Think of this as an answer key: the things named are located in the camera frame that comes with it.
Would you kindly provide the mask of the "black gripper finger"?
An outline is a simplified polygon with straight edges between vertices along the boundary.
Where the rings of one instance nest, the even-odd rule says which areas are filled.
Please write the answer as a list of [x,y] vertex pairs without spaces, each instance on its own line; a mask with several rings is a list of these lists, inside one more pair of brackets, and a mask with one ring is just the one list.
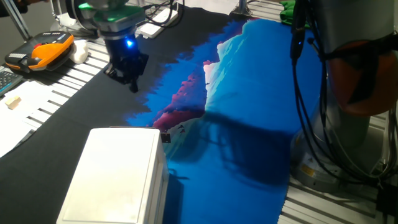
[[142,76],[143,74],[133,76],[131,80],[131,91],[133,93],[137,93],[140,90],[139,80]]
[[104,73],[112,80],[127,85],[131,91],[131,80],[134,75],[136,75],[132,71],[119,71],[112,63],[109,64],[109,67],[104,71]]

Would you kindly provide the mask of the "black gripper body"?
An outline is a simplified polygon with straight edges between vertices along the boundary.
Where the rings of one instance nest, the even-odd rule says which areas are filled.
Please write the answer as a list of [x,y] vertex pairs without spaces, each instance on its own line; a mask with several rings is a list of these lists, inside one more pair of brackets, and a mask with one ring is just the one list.
[[113,64],[119,71],[128,70],[136,75],[144,73],[149,56],[141,53],[134,34],[120,39],[105,39],[104,42],[109,54],[109,64]]

